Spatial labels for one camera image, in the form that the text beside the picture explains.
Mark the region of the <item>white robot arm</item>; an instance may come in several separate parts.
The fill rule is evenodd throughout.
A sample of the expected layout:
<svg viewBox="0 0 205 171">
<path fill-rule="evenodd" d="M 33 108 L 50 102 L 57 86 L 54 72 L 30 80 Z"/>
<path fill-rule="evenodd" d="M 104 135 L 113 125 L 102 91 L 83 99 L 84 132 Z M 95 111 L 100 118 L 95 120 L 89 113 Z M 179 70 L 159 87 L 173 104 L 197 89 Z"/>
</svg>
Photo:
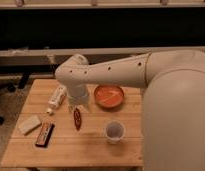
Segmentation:
<svg viewBox="0 0 205 171">
<path fill-rule="evenodd" d="M 76 54 L 55 76 L 75 105 L 88 99 L 89 83 L 143 89 L 143 170 L 205 171 L 205 52 L 153 52 L 94 65 Z"/>
</svg>

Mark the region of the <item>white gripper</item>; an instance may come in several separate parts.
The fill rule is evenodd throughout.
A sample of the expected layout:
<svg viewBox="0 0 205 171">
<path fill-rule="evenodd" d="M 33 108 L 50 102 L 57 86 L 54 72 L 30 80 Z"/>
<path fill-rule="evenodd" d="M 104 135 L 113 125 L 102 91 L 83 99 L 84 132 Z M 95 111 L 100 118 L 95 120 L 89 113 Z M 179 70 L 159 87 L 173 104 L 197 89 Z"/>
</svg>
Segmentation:
<svg viewBox="0 0 205 171">
<path fill-rule="evenodd" d="M 68 85 L 67 86 L 68 110 L 73 113 L 75 106 L 83 105 L 83 107 L 90 113 L 91 106 L 89 105 L 89 92 L 85 84 Z"/>
</svg>

